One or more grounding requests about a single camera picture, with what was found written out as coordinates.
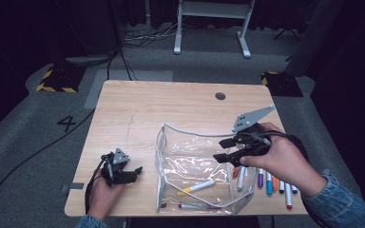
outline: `grey carpet floor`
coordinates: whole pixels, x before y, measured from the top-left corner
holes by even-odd
[[[174,37],[147,47],[125,47],[124,54],[138,76],[159,71],[167,72],[167,80],[174,82],[260,85],[259,75],[266,70],[284,70],[285,59],[298,45],[289,32],[274,41],[278,31],[249,30],[246,40],[252,57],[244,59],[236,30],[239,28],[189,30],[182,36],[180,55],[173,54]],[[103,77],[106,64],[89,67],[77,93],[36,91],[48,67],[29,76],[28,97],[0,123],[0,180],[25,158],[42,150],[0,187],[0,227],[73,227],[79,220],[65,215],[67,193],[63,189],[73,180],[95,103],[88,98],[95,94],[98,81],[102,81],[97,77]],[[117,56],[109,69],[111,77],[116,77],[116,72],[125,70],[122,59]],[[147,77],[146,80],[161,81]],[[309,97],[314,82],[302,77],[298,78],[298,84],[303,98],[274,97],[285,130],[303,140],[310,162],[317,170],[330,169],[339,181],[359,194],[352,174]],[[62,139],[65,127],[57,122],[69,115],[79,126],[73,126],[73,131]],[[277,216],[274,221],[277,228],[317,227],[308,216]],[[107,221],[111,227],[123,227],[124,222],[125,218]],[[272,227],[271,217],[259,217],[259,225]]]

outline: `yellow marker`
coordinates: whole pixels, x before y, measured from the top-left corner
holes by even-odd
[[[196,190],[198,190],[198,189],[201,189],[201,188],[204,188],[204,187],[207,187],[207,186],[213,185],[214,183],[215,183],[215,181],[214,181],[214,180],[208,180],[208,181],[205,181],[205,182],[202,182],[202,183],[196,184],[196,185],[194,185],[194,186],[192,186],[192,187],[186,187],[186,188],[184,188],[183,190],[184,190],[185,192],[190,193],[190,192],[196,191]],[[177,192],[177,196],[179,196],[179,197],[182,197],[182,196],[184,196],[184,195],[185,195],[185,193],[184,193],[184,192],[182,192],[182,191],[178,191],[178,192]]]

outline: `red marker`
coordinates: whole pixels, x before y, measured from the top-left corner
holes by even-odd
[[[285,196],[286,196],[286,208],[291,210],[293,208],[293,203],[292,203],[292,191],[290,191],[290,184],[289,183],[284,183],[284,188],[285,188]]]

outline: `person's right hand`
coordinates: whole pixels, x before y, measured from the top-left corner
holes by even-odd
[[[261,123],[261,126],[265,131],[283,132],[271,123]],[[265,169],[279,180],[296,186],[305,197],[318,194],[327,184],[327,180],[304,159],[298,148],[281,136],[271,136],[271,148],[267,154],[245,156],[240,163]]]

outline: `denim sleeve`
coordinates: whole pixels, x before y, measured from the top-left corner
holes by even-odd
[[[365,202],[351,193],[328,171],[322,176],[327,186],[318,195],[306,198],[303,203],[330,227],[365,227]]]
[[[108,226],[95,217],[83,216],[75,228],[108,228]]]

